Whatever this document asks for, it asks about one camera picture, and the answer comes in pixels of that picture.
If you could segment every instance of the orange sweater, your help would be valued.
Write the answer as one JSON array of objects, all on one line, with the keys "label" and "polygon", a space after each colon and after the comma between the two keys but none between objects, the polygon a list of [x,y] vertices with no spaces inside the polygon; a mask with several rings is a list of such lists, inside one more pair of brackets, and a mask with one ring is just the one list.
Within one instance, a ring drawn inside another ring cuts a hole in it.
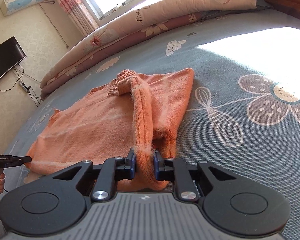
[{"label": "orange sweater", "polygon": [[136,154],[135,179],[119,190],[163,189],[154,178],[152,149],[175,157],[177,130],[186,111],[194,71],[145,75],[123,70],[110,83],[92,89],[70,108],[55,113],[28,151],[33,172],[48,175],[79,161],[94,164]]}]

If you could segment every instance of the black television screen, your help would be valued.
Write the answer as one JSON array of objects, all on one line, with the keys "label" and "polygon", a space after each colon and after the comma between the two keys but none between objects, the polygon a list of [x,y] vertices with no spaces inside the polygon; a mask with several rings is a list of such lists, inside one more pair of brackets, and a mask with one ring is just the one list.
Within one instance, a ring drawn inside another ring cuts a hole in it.
[{"label": "black television screen", "polygon": [[26,54],[14,36],[0,44],[0,78],[25,57]]}]

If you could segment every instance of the curtain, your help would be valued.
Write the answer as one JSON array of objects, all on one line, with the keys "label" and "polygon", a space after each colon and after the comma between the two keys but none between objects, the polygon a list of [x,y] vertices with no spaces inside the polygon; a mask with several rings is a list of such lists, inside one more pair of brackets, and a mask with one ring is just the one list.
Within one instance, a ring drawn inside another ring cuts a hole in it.
[{"label": "curtain", "polygon": [[99,28],[81,0],[57,0],[57,2],[85,37]]}]

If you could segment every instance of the bed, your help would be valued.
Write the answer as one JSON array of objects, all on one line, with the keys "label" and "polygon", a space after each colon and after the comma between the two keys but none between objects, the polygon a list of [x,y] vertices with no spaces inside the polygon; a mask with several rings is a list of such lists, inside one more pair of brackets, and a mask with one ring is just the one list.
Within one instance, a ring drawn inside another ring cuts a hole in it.
[{"label": "bed", "polygon": [[[291,205],[283,235],[300,240],[300,19],[273,8],[196,21],[74,75],[47,95],[5,154],[25,155],[54,109],[70,107],[124,69],[187,67],[195,77],[177,156],[188,164],[207,159],[279,191]],[[23,166],[5,173],[7,190],[28,176]]]}]

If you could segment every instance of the silver bolt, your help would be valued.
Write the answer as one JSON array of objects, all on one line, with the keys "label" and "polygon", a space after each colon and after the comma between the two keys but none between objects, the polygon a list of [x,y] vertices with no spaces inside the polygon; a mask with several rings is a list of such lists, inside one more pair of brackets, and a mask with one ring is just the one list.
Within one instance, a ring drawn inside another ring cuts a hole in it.
[{"label": "silver bolt", "polygon": [[105,199],[109,196],[108,192],[105,192],[103,190],[98,190],[95,193],[93,193],[93,197],[96,199]]},{"label": "silver bolt", "polygon": [[197,197],[196,193],[192,191],[185,191],[182,192],[180,195],[183,199],[195,199]]}]

